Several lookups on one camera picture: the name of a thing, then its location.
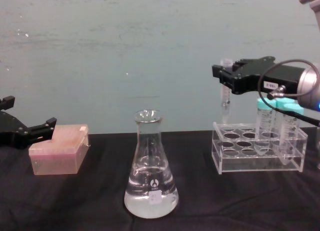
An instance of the blue-gray wall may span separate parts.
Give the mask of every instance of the blue-gray wall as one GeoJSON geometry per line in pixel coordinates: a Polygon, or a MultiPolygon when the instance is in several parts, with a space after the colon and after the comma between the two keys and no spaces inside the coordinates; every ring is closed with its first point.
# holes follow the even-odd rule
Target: blue-gray wall
{"type": "MultiPolygon", "coordinates": [[[[319,62],[319,44],[298,0],[0,0],[0,96],[16,96],[8,112],[29,126],[135,132],[133,113],[154,108],[163,131],[209,130],[222,118],[211,65],[319,62]]],[[[230,121],[254,122],[256,97],[232,96],[230,121]]]]}

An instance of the flask rim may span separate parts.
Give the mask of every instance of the flask rim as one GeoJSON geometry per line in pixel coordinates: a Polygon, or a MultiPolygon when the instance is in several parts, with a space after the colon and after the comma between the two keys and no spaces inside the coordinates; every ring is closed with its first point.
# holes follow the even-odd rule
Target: flask rim
{"type": "Polygon", "coordinates": [[[156,123],[163,119],[162,113],[155,109],[143,109],[134,114],[134,120],[137,123],[156,123]]]}

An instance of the table surface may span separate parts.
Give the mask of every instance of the table surface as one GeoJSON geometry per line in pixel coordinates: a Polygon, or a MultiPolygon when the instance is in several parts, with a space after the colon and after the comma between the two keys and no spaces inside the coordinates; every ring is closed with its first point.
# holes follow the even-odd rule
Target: table surface
{"type": "Polygon", "coordinates": [[[124,206],[137,144],[131,134],[94,134],[75,175],[35,176],[26,150],[0,149],[0,231],[319,231],[315,128],[304,171],[219,175],[211,131],[162,134],[179,204],[141,219],[124,206]]]}

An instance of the test tube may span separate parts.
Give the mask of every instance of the test tube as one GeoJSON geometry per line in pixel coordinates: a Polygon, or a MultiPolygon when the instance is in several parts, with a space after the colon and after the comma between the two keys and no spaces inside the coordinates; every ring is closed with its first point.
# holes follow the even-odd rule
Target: test tube
{"type": "MultiPolygon", "coordinates": [[[[265,101],[276,107],[276,101],[264,98],[265,101]]],[[[265,154],[270,148],[270,139],[272,137],[272,130],[275,121],[276,111],[271,107],[267,106],[261,98],[258,98],[257,103],[257,116],[255,123],[255,139],[254,148],[260,155],[265,154]]]]}
{"type": "MultiPolygon", "coordinates": [[[[295,100],[292,98],[282,97],[282,98],[276,98],[276,107],[280,110],[285,109],[286,104],[294,104],[295,100]]],[[[275,119],[274,119],[274,130],[276,133],[279,134],[281,122],[282,122],[283,114],[281,112],[275,112],[275,119]]]]}
{"type": "MultiPolygon", "coordinates": [[[[298,114],[304,114],[304,108],[297,103],[287,103],[283,106],[286,111],[294,111],[298,114]]],[[[284,165],[290,163],[292,156],[294,156],[296,148],[296,138],[298,137],[298,130],[300,127],[300,120],[296,117],[283,114],[279,130],[279,148],[278,152],[280,160],[284,165]]]]}
{"type": "MultiPolygon", "coordinates": [[[[224,67],[227,72],[232,72],[232,67],[234,62],[232,59],[223,58],[220,61],[220,65],[224,67]]],[[[231,90],[227,86],[222,84],[221,86],[221,108],[222,108],[222,123],[228,123],[229,115],[230,115],[230,93],[231,90]]]]}

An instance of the white label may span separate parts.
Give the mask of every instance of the white label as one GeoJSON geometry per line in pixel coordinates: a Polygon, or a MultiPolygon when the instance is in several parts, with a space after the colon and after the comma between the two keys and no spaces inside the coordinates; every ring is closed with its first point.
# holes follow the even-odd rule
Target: white label
{"type": "Polygon", "coordinates": [[[279,84],[277,84],[276,82],[263,81],[263,87],[265,89],[275,90],[275,89],[277,89],[279,87],[279,84]]]}
{"type": "Polygon", "coordinates": [[[161,194],[162,194],[161,190],[149,191],[149,204],[150,205],[161,204],[162,202],[161,194]]]}

